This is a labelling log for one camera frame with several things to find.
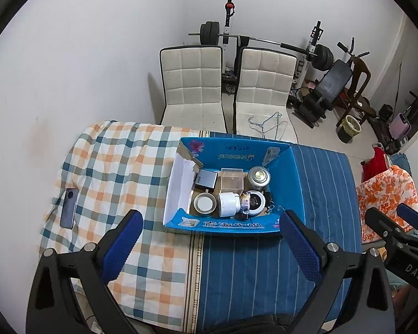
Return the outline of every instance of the clear plastic box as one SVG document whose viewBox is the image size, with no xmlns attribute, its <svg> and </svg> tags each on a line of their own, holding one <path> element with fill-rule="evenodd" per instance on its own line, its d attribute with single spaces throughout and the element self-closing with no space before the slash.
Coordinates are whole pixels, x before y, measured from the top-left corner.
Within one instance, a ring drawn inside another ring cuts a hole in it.
<svg viewBox="0 0 418 334">
<path fill-rule="evenodd" d="M 220 192 L 243 192 L 243 180 L 245 174 L 241 168 L 221 168 L 220 170 Z"/>
</svg>

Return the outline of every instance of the orange floral fabric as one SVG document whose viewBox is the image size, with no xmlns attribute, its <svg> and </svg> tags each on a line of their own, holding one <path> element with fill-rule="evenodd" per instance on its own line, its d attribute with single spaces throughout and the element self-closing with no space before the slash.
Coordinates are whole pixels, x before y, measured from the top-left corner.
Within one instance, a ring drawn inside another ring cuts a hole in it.
<svg viewBox="0 0 418 334">
<path fill-rule="evenodd" d="M 364 215 L 370 207 L 379 209 L 401 226 L 404 231 L 412 229 L 406 221 L 396 214 L 396 207 L 400 203 L 405 203 L 418 212 L 418 195 L 415 184 L 405 170 L 398 166 L 391 166 L 356 187 L 356 192 L 358 193 L 359 211 L 361 212 L 363 244 L 380 239 L 364 221 Z"/>
</svg>

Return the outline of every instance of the floor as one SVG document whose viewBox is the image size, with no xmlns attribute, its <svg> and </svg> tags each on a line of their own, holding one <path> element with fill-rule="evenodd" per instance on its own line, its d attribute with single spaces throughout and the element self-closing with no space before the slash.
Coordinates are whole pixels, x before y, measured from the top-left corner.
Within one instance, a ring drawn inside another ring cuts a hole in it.
<svg viewBox="0 0 418 334">
<path fill-rule="evenodd" d="M 225 113 L 226 124 L 229 132 L 232 132 L 234 96 L 222 94 L 222 104 Z M 292 108 L 287 108 L 291 123 L 297 134 L 299 144 L 341 152 L 347 155 L 356 185 L 361 183 L 361 161 L 373 157 L 372 144 L 378 139 L 366 121 L 362 125 L 362 132 L 353 137 L 350 142 L 343 143 L 337 136 L 336 123 L 343 113 L 342 108 L 335 107 L 332 111 L 327 110 L 326 119 L 319 119 L 313 129 L 292 114 Z"/>
</svg>

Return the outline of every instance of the blue cardboard box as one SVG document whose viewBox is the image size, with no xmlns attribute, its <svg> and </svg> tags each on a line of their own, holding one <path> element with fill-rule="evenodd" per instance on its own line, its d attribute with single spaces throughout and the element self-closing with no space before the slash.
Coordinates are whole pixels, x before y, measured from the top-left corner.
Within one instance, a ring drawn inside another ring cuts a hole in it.
<svg viewBox="0 0 418 334">
<path fill-rule="evenodd" d="M 247 172 L 264 166 L 271 175 L 269 190 L 274 209 L 267 215 L 246 221 L 235 217 L 220 218 L 190 215 L 194 181 L 200 168 L 219 171 L 241 168 Z M 302 189 L 292 148 L 278 141 L 245 140 L 215 137 L 181 138 L 167 187 L 163 225 L 183 233 L 194 231 L 212 234 L 277 233 L 283 209 L 292 209 L 305 223 Z"/>
</svg>

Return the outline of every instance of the smartphone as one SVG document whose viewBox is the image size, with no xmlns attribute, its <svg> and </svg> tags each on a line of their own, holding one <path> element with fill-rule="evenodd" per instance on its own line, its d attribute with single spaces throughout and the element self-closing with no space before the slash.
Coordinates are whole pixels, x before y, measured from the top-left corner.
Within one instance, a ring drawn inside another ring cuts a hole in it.
<svg viewBox="0 0 418 334">
<path fill-rule="evenodd" d="M 76 201 L 79 196 L 78 188 L 67 188 L 65 191 L 62 215 L 60 216 L 60 227 L 72 229 L 74 214 L 76 213 Z"/>
</svg>

